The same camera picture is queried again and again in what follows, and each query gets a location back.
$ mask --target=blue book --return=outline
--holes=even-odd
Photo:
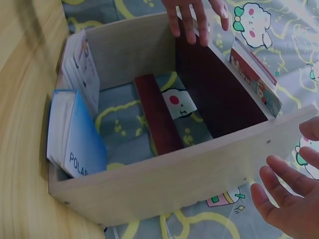
[[[79,91],[54,91],[47,158],[74,178],[106,170],[106,147]]]

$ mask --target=human hand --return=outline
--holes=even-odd
[[[178,17],[176,13],[176,6],[179,6],[187,41],[190,44],[195,44],[196,36],[193,28],[193,18],[189,9],[189,5],[192,4],[198,22],[200,44],[203,46],[208,45],[208,23],[202,0],[162,0],[162,2],[167,10],[169,24],[173,35],[175,37],[180,36]],[[228,31],[229,18],[226,3],[224,0],[209,0],[209,2],[213,10],[220,16],[222,28],[225,31]]]
[[[319,117],[300,124],[305,138],[319,140]],[[301,157],[319,169],[319,153],[312,148],[302,147]],[[259,184],[251,186],[255,207],[264,220],[282,230],[294,239],[319,238],[319,181],[308,178],[291,168],[277,156],[267,158],[268,166],[260,169],[261,179],[271,196],[277,202],[275,207]],[[288,192],[279,182],[277,174],[291,189],[301,196]]]

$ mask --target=bedsheet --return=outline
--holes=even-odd
[[[205,7],[209,7],[207,1],[204,4]],[[229,57],[234,36],[251,47],[254,54],[277,77],[276,92],[283,102],[281,114],[293,112],[311,103],[318,104],[319,1],[227,0],[227,4],[232,27],[230,31],[224,32],[216,17],[216,26],[213,26],[215,33],[213,44],[225,57]],[[63,6],[71,33],[83,28],[165,10],[160,0],[63,0]],[[253,27],[257,24],[258,28],[246,25],[245,18],[251,16],[254,16]],[[165,77],[166,82],[161,81],[162,87],[169,86],[174,81],[173,73]],[[111,152],[109,170],[131,163],[132,158],[119,163],[119,158],[125,158],[124,148],[131,155],[136,154],[134,146],[129,146],[131,143],[135,146],[145,145],[144,150],[139,152],[139,159],[147,159],[153,155],[147,124],[134,90],[127,85],[116,91],[118,92],[101,93],[100,114],[96,120],[96,126]],[[114,98],[112,94],[121,94],[123,97]],[[176,123],[179,125],[179,132],[186,146],[203,140],[197,135],[198,131],[203,131],[203,128],[197,128],[201,127],[201,124],[202,120],[196,113],[187,122]],[[308,165],[299,155],[300,147],[305,145],[319,149],[317,142],[301,138],[287,161],[293,168],[318,180],[319,170]],[[204,202],[168,215],[108,228],[106,237],[108,239],[289,238],[266,224],[258,214],[250,194],[252,183],[218,196],[212,195],[212,198]]]

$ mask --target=maroon board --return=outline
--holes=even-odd
[[[179,20],[176,71],[213,138],[267,120],[255,101],[209,47],[190,45]]]
[[[184,148],[154,75],[134,79],[158,155]]]

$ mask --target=red book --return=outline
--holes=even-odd
[[[270,112],[277,117],[282,107],[275,92],[277,80],[237,37],[230,52],[230,63],[253,88]]]
[[[154,75],[134,79],[158,155],[184,148]]]

